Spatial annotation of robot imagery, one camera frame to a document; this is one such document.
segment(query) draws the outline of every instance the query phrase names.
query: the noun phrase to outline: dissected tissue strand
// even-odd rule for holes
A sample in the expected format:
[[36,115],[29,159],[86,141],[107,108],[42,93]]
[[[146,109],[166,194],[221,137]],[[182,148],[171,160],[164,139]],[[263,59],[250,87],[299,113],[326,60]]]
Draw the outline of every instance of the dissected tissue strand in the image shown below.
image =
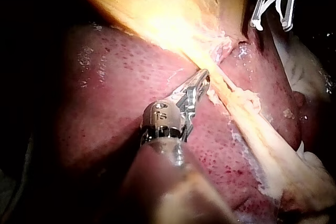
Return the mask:
[[283,210],[319,211],[335,204],[334,181],[319,159],[311,153],[300,157],[250,98],[232,89],[235,86],[228,79],[224,81],[211,59],[212,50],[229,39],[219,28],[220,0],[91,1],[109,20],[209,70],[214,90],[263,167],[269,185],[264,193],[282,199]]

